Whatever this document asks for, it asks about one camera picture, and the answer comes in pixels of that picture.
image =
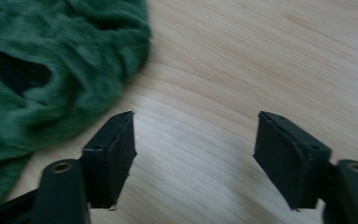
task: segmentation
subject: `green fabric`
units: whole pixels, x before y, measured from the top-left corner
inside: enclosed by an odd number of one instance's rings
[[[33,151],[68,140],[115,102],[150,36],[144,0],[0,0],[0,52],[51,72],[23,95],[0,77],[0,202]]]

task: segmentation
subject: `wood grain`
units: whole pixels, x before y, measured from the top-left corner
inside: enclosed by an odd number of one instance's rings
[[[93,223],[322,223],[289,210],[252,158],[260,110],[358,160],[358,0],[148,0],[145,68],[75,139],[37,152],[8,199],[78,158],[111,116],[135,114],[139,155],[118,210]]]

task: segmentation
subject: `black mount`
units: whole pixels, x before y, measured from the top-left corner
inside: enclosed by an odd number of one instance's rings
[[[113,116],[79,160],[47,166],[39,189],[0,205],[0,224],[87,224],[87,203],[92,208],[116,205],[136,156],[132,118],[132,112]]]
[[[290,120],[260,112],[254,157],[291,209],[325,202],[325,224],[358,224],[358,161],[329,162],[331,149]]]

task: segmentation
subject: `green knitted cloth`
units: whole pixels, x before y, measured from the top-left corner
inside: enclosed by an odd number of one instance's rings
[[[0,0],[0,202],[33,151],[115,102],[150,36],[144,0]]]

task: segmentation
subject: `wooden floor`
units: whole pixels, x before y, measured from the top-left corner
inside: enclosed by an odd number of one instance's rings
[[[111,116],[135,114],[138,156],[118,210],[92,223],[322,223],[290,211],[252,155],[258,113],[283,115],[358,160],[358,0],[148,0],[145,68],[98,122],[37,152],[9,199],[78,158]]]

